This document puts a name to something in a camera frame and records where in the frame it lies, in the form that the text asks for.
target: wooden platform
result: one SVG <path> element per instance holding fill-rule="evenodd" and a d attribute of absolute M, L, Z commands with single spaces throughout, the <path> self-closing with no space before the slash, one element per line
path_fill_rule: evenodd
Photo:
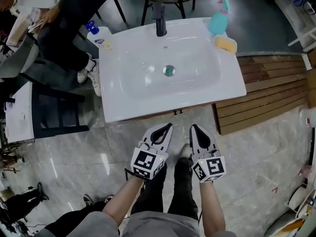
<path fill-rule="evenodd" d="M 213 105 L 221 135 L 256 125 L 307 102 L 301 56 L 238 58 L 247 95 Z"/>

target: cell phone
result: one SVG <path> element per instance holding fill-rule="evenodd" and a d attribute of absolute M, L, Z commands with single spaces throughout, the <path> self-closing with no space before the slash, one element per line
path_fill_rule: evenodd
<path fill-rule="evenodd" d="M 43 20 L 39 21 L 37 24 L 33 24 L 33 25 L 30 25 L 28 27 L 29 29 L 29 33 L 32 33 L 34 31 L 34 29 L 36 29 L 37 27 L 40 27 L 41 25 L 43 24 Z"/>

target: white ceramic sink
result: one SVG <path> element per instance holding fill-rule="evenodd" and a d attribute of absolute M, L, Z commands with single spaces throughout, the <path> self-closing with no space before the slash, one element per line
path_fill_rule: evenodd
<path fill-rule="evenodd" d="M 237 59 L 215 46 L 208 21 L 168 21 L 164 37 L 151 24 L 106 39 L 111 46 L 99 51 L 106 122 L 245 95 Z"/>

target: sink drain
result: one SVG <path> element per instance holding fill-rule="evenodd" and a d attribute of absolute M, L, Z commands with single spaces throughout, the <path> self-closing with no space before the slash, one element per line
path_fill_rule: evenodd
<path fill-rule="evenodd" d="M 176 68 L 173 67 L 172 65 L 166 65 L 164 66 L 162 72 L 165 76 L 171 77 L 176 73 Z"/>

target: gray shirt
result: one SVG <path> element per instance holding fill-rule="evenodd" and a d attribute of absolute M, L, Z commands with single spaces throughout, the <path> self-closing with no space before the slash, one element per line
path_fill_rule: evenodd
<path fill-rule="evenodd" d="M 113 218 L 103 212 L 91 212 L 67 237 L 118 237 Z M 175 214 L 145 211 L 130 216 L 122 237 L 198 237 L 195 219 Z M 214 237 L 236 237 L 221 232 Z"/>

